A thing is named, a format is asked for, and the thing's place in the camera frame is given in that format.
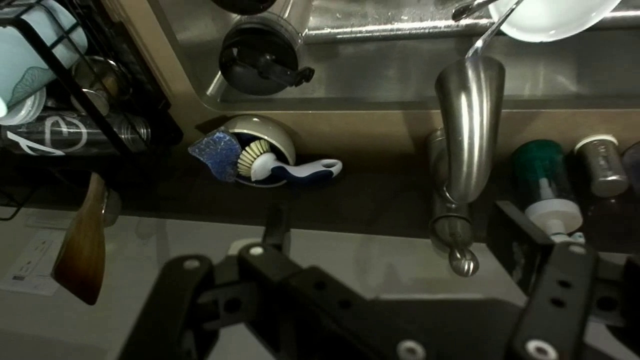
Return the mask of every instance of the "screw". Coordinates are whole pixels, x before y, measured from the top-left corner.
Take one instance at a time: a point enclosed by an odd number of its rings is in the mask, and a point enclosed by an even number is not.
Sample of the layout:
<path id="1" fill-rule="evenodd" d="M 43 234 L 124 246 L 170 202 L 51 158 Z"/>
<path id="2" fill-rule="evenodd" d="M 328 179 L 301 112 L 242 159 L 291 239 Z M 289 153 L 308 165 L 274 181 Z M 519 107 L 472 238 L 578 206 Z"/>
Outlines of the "screw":
<path id="1" fill-rule="evenodd" d="M 253 256 L 259 256 L 264 253 L 264 249 L 261 246 L 254 246 L 249 249 L 249 254 Z"/>
<path id="2" fill-rule="evenodd" d="M 427 358 L 424 347 L 415 340 L 400 341 L 396 352 L 400 360 L 425 360 Z"/>
<path id="3" fill-rule="evenodd" d="M 200 261 L 198 259 L 188 259 L 182 264 L 182 266 L 186 270 L 193 270 L 200 267 Z"/>
<path id="4" fill-rule="evenodd" d="M 569 251 L 574 252 L 576 254 L 579 255 L 584 255 L 587 253 L 587 249 L 585 249 L 584 247 L 580 246 L 580 245 L 576 245 L 573 244 L 571 246 L 569 246 Z"/>
<path id="5" fill-rule="evenodd" d="M 536 360 L 557 360 L 558 351 L 543 340 L 531 339 L 524 345 L 527 353 Z"/>

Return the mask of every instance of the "faucet spout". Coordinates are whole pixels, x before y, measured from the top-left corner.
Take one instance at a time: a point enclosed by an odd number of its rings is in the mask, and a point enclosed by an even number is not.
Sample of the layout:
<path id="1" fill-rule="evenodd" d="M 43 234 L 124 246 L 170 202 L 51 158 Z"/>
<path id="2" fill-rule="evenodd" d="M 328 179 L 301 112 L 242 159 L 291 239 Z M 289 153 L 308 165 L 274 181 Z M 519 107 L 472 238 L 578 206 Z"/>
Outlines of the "faucet spout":
<path id="1" fill-rule="evenodd" d="M 489 180 L 504 77 L 500 61 L 473 56 L 451 64 L 436 80 L 449 158 L 444 192 L 459 204 L 476 200 Z"/>

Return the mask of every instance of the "black lid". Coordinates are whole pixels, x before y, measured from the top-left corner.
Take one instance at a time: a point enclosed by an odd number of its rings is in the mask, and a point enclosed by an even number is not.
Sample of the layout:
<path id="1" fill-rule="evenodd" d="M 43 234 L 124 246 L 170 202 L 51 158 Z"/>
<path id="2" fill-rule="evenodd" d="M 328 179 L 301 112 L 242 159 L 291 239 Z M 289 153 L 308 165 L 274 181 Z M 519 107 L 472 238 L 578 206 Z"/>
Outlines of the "black lid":
<path id="1" fill-rule="evenodd" d="M 267 11 L 276 0 L 213 0 L 224 10 L 238 15 L 256 15 Z"/>
<path id="2" fill-rule="evenodd" d="M 262 23 L 245 23 L 227 33 L 220 72 L 236 90 L 263 96 L 308 83 L 315 73 L 308 67 L 298 70 L 298 55 L 291 42 Z"/>

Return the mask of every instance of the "faucet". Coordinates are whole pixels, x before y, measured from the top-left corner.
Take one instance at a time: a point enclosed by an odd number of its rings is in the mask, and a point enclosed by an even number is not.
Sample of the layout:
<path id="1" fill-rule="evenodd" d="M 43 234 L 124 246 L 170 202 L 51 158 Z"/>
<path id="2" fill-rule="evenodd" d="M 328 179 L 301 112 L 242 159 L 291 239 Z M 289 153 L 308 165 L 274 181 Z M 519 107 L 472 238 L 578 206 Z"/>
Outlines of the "faucet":
<path id="1" fill-rule="evenodd" d="M 504 66 L 489 56 L 460 59 L 436 80 L 443 127 L 427 139 L 433 179 L 431 237 L 449 247 L 449 264 L 460 276 L 474 275 L 478 260 L 469 249 L 474 234 L 469 204 L 484 189 L 504 95 Z"/>

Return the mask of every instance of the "dish brush handle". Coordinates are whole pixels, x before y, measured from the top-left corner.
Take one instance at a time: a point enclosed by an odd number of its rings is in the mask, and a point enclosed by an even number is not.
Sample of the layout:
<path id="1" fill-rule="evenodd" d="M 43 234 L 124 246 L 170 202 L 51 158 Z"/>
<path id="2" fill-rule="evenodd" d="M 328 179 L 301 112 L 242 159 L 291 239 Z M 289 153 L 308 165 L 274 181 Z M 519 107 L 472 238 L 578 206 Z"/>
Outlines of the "dish brush handle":
<path id="1" fill-rule="evenodd" d="M 290 166 L 277 161 L 271 173 L 296 184 L 312 184 L 333 179 L 342 171 L 342 162 L 323 159 L 304 165 Z"/>

